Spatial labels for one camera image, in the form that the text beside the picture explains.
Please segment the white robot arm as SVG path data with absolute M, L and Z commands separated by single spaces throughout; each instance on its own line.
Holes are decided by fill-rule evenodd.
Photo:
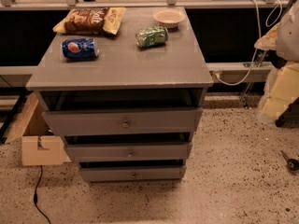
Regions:
M 277 56 L 258 105 L 259 120 L 274 122 L 299 99 L 299 1 L 255 42 L 254 47 Z

